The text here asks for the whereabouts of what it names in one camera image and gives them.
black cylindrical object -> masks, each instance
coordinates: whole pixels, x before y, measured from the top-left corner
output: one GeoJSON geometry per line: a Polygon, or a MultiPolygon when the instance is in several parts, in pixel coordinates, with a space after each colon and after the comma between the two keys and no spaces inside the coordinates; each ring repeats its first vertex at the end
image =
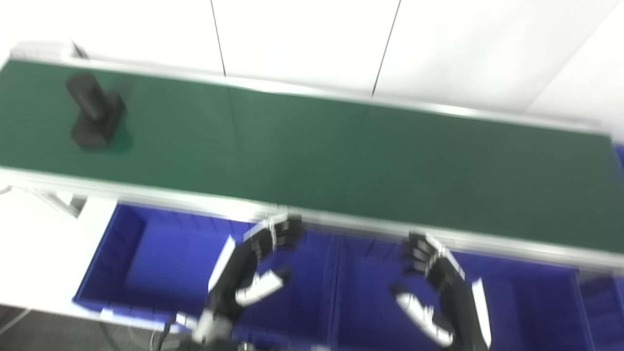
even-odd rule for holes
{"type": "Polygon", "coordinates": [[[67,80],[69,94],[80,113],[71,135],[83,147],[107,145],[113,138],[125,105],[116,92],[105,92],[93,74],[78,73],[67,80]]]}
{"type": "Polygon", "coordinates": [[[82,113],[96,122],[102,122],[111,113],[113,105],[90,73],[78,73],[67,81],[67,90],[82,113]]]}

green conveyor belt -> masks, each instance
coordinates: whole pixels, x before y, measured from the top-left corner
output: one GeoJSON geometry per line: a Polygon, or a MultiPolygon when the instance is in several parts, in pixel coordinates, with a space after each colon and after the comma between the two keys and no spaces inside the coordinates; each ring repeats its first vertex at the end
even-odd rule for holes
{"type": "Polygon", "coordinates": [[[0,165],[624,253],[607,136],[96,71],[127,113],[70,138],[77,68],[0,72],[0,165]]]}

metal stand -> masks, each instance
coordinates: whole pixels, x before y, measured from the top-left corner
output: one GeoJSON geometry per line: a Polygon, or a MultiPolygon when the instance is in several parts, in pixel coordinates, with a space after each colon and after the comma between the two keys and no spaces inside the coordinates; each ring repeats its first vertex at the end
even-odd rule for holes
{"type": "MultiPolygon", "coordinates": [[[[14,188],[15,188],[14,186],[9,185],[6,188],[0,190],[0,195],[7,194],[14,188]]],[[[82,212],[82,208],[84,207],[84,204],[87,202],[86,197],[80,197],[80,196],[74,195],[68,205],[65,202],[63,202],[63,200],[61,200],[58,196],[56,196],[55,193],[53,192],[48,192],[48,191],[38,190],[38,189],[27,189],[27,188],[22,188],[22,189],[25,192],[36,196],[38,199],[42,200],[43,202],[45,202],[48,206],[52,207],[53,209],[59,212],[62,212],[64,214],[68,214],[72,216],[73,218],[78,218],[78,216],[80,216],[80,213],[82,212]]]]}

blue plastic crate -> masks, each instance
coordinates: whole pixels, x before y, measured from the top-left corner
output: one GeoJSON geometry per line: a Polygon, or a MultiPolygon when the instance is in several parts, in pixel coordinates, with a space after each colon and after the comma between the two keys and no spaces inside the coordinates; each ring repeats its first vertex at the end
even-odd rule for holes
{"type": "MultiPolygon", "coordinates": [[[[336,335],[341,350],[437,351],[388,292],[402,282],[424,304],[437,295],[418,276],[404,277],[400,245],[345,238],[340,258],[336,335]]],[[[484,255],[455,254],[468,279],[482,277],[490,313],[492,351],[591,350],[575,272],[484,255]]]]}
{"type": "Polygon", "coordinates": [[[624,278],[591,280],[580,291],[595,351],[624,351],[624,278]]]}
{"type": "MultiPolygon", "coordinates": [[[[161,322],[178,311],[198,316],[227,237],[242,240],[252,225],[119,205],[74,302],[95,311],[111,309],[117,315],[161,322]]],[[[284,346],[280,334],[310,345],[328,344],[335,239],[308,232],[296,254],[279,250],[264,260],[260,270],[288,264],[295,274],[283,289],[245,310],[235,335],[281,340],[280,346],[284,346]]]]}
{"type": "MultiPolygon", "coordinates": [[[[241,240],[251,225],[120,205],[74,301],[150,320],[164,321],[178,311],[199,315],[226,238],[241,240]]],[[[437,307],[424,279],[402,276],[398,254],[395,242],[308,232],[296,251],[276,252],[261,263],[261,270],[290,265],[295,275],[249,307],[234,336],[291,350],[327,345],[437,351],[388,291],[388,283],[398,280],[437,307]]],[[[484,280],[493,351],[593,350],[574,270],[477,254],[456,257],[470,279],[484,280]]]]}

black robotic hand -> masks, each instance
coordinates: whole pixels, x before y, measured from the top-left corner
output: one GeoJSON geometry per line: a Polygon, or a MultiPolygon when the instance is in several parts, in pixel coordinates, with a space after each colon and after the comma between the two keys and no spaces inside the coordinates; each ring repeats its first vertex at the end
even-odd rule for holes
{"type": "Polygon", "coordinates": [[[258,262],[276,249],[294,249],[302,236],[301,216],[279,215],[251,228],[238,245],[229,237],[208,281],[208,303],[190,340],[178,349],[236,349],[230,334],[243,309],[282,288],[292,273],[280,267],[258,275],[258,262]]]}
{"type": "Polygon", "coordinates": [[[466,282],[450,250],[429,234],[410,233],[402,259],[404,274],[423,275],[440,296],[441,314],[423,306],[404,286],[390,285],[396,302],[420,330],[444,350],[488,350],[492,337],[481,280],[466,282]]]}

